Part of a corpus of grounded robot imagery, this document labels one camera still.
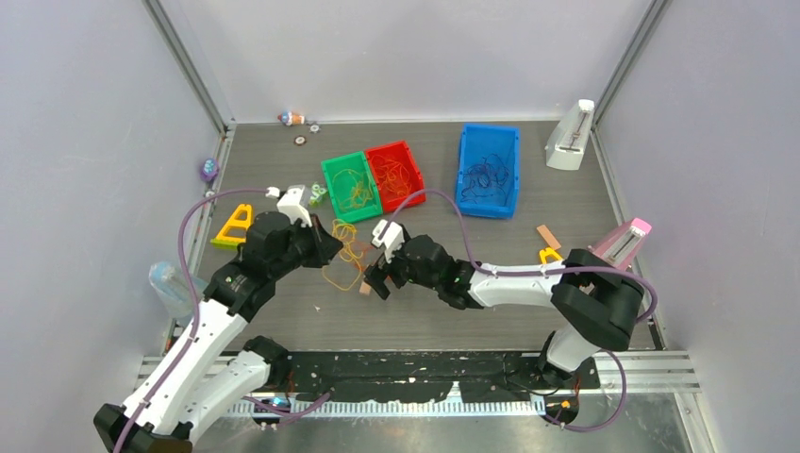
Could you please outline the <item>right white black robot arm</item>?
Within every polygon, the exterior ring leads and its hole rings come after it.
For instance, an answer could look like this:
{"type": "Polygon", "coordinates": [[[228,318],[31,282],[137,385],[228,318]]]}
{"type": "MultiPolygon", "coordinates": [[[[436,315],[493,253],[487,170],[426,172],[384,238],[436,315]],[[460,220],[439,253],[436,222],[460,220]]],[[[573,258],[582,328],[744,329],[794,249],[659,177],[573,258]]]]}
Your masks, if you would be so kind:
{"type": "Polygon", "coordinates": [[[501,305],[556,310],[566,324],[547,337],[537,363],[541,380],[556,388],[593,354],[629,348],[644,297],[638,281],[587,249],[538,266],[472,265],[453,258],[427,235],[382,254],[366,269],[364,281],[381,299],[391,293],[389,282],[397,288],[411,283],[435,292],[457,310],[501,305]]]}

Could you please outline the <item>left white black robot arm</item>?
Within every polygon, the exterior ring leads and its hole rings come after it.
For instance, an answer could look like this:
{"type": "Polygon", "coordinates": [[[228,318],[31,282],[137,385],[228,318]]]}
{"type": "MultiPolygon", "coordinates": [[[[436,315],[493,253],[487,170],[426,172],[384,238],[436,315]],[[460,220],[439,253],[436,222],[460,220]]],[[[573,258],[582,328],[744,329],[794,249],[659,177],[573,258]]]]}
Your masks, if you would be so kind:
{"type": "Polygon", "coordinates": [[[247,341],[227,367],[205,375],[225,347],[275,295],[292,271],[322,268],[342,249],[315,214],[259,214],[236,257],[218,269],[199,312],[145,382],[122,405],[103,405],[93,424],[110,452],[190,452],[236,402],[263,387],[281,389],[292,369],[288,351],[270,338],[247,341]]]}

